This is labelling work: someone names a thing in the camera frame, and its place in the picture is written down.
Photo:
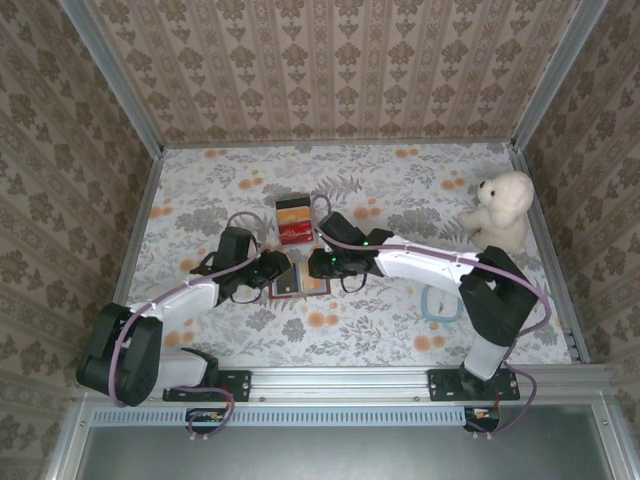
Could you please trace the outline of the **aluminium frame post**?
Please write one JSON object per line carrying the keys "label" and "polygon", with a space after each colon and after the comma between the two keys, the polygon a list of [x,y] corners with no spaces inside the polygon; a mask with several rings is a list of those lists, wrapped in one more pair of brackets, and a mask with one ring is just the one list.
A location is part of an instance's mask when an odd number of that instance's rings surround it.
{"label": "aluminium frame post", "polygon": [[129,80],[123,62],[117,58],[116,50],[85,0],[60,0],[60,3],[149,155],[154,161],[160,160],[164,142]]}
{"label": "aluminium frame post", "polygon": [[511,136],[516,152],[523,151],[531,140],[607,3],[608,0],[580,0]]}

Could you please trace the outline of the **brown leather card holder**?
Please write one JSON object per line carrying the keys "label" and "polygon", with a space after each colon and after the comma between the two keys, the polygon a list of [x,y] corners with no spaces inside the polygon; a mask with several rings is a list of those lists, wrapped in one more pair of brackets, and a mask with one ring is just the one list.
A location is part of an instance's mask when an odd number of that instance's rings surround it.
{"label": "brown leather card holder", "polygon": [[321,296],[321,295],[328,295],[331,293],[331,285],[330,282],[326,279],[327,283],[330,285],[329,287],[329,291],[326,294],[320,294],[320,295],[309,295],[309,294],[304,294],[301,292],[301,284],[300,284],[300,279],[299,279],[299,264],[301,262],[296,262],[295,264],[293,264],[292,266],[296,266],[297,270],[298,270],[298,281],[299,281],[299,292],[297,294],[291,294],[291,295],[278,295],[277,293],[274,292],[275,290],[275,283],[273,282],[270,287],[269,287],[269,297],[271,299],[288,299],[288,298],[302,298],[302,297],[309,297],[309,296]]}

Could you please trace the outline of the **grey metal panel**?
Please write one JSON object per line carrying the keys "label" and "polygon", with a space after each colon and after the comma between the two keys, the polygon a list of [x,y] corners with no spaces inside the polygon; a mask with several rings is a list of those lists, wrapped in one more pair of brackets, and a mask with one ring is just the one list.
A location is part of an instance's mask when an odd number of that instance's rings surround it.
{"label": "grey metal panel", "polygon": [[460,426],[229,427],[207,440],[152,422],[63,424],[45,480],[640,480],[619,408],[536,406],[492,438]]}

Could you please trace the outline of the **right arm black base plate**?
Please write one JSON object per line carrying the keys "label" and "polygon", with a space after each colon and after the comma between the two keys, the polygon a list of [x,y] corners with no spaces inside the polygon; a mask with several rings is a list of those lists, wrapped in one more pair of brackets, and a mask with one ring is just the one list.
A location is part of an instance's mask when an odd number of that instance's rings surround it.
{"label": "right arm black base plate", "polygon": [[481,380],[462,368],[431,369],[427,380],[431,401],[516,401],[521,398],[516,375],[503,368],[489,380]]}

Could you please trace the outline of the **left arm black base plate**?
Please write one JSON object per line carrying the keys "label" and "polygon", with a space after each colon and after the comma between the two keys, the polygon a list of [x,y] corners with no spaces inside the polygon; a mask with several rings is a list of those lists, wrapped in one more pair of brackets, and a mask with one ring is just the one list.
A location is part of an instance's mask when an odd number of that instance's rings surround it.
{"label": "left arm black base plate", "polygon": [[[247,402],[251,389],[252,373],[249,370],[217,370],[206,374],[196,388],[218,388],[231,394],[236,402]],[[163,392],[165,402],[224,402],[227,397],[215,392],[191,392],[168,389]]]}

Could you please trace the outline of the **orange card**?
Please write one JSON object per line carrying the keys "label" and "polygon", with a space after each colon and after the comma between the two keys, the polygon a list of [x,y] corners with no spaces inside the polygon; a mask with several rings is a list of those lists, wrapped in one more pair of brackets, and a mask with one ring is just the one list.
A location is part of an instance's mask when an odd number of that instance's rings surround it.
{"label": "orange card", "polygon": [[280,209],[276,211],[279,225],[307,222],[311,220],[311,210],[308,206]]}

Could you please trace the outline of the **aluminium table side rail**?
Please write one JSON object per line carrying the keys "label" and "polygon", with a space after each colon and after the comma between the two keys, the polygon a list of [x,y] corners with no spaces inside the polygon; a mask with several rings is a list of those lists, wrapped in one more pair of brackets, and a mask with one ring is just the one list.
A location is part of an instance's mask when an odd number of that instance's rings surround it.
{"label": "aluminium table side rail", "polygon": [[527,218],[526,249],[515,257],[515,263],[548,296],[552,315],[545,326],[519,339],[509,360],[538,365],[588,364],[591,358],[538,199],[533,200]]}
{"label": "aluminium table side rail", "polygon": [[162,158],[154,160],[144,189],[139,210],[131,231],[129,244],[124,256],[116,288],[112,300],[118,304],[125,304],[131,289],[137,259],[143,243],[144,232],[153,207],[154,197],[159,186],[164,161]]}

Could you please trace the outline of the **beige credit card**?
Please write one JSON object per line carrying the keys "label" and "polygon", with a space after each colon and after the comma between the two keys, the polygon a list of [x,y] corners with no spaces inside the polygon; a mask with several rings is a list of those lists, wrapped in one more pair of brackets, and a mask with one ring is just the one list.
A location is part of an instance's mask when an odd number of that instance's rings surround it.
{"label": "beige credit card", "polygon": [[299,279],[301,284],[301,292],[309,295],[326,294],[330,285],[324,279],[312,277],[309,273],[307,262],[299,264]]}

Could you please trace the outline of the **white plush bear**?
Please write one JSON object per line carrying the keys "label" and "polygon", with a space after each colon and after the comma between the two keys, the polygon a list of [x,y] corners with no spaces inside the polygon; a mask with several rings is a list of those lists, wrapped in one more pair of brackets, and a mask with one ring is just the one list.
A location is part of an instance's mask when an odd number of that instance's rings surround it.
{"label": "white plush bear", "polygon": [[512,171],[499,175],[480,183],[479,205],[461,212],[457,221],[480,251],[498,247],[508,254],[521,254],[526,247],[527,212],[534,193],[533,183],[525,173]]}

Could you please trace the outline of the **grey credit card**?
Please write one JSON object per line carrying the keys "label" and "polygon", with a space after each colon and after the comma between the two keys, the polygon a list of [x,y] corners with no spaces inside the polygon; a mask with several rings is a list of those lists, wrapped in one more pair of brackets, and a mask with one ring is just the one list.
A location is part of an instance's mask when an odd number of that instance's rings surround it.
{"label": "grey credit card", "polygon": [[296,266],[292,266],[277,279],[274,292],[278,295],[291,295],[299,292],[298,270]]}

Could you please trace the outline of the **black connector board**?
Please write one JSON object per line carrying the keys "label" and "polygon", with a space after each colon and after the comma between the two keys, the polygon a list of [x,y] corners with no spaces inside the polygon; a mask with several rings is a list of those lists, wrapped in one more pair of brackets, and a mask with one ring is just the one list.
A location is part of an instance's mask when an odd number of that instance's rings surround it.
{"label": "black connector board", "polygon": [[471,433],[492,433],[500,422],[497,407],[465,407],[465,425],[463,428]]}
{"label": "black connector board", "polygon": [[186,429],[192,436],[211,435],[226,418],[225,408],[195,408],[185,413]]}

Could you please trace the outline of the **aluminium mounting rail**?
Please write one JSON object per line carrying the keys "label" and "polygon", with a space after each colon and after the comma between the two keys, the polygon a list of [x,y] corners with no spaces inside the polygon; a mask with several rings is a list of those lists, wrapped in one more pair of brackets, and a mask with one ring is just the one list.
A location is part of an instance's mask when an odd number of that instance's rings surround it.
{"label": "aluminium mounting rail", "polygon": [[[251,369],[249,406],[405,406],[431,402],[429,366],[278,367]],[[593,364],[517,365],[522,405],[586,405],[612,401],[615,392],[606,369]]]}

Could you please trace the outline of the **red yellow card box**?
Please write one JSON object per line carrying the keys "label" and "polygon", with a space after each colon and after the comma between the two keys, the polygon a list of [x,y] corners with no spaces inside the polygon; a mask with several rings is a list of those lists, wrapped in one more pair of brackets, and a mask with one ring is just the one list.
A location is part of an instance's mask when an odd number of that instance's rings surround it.
{"label": "red yellow card box", "polygon": [[280,225],[278,229],[283,246],[306,244],[314,240],[313,227],[309,221]]}

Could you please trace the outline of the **aluminium table back rail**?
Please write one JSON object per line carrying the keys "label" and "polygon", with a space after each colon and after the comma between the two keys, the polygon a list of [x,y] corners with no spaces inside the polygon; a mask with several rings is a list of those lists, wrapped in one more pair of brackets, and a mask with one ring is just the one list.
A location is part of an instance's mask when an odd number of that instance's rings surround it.
{"label": "aluminium table back rail", "polygon": [[213,142],[213,143],[167,143],[164,150],[185,150],[185,149],[224,149],[224,148],[262,148],[262,147],[316,147],[316,146],[361,146],[361,145],[384,145],[384,146],[409,146],[409,145],[472,145],[472,144],[509,144],[509,138],[400,138],[400,139],[325,139],[325,140],[275,140],[275,141],[255,141],[255,142]]}

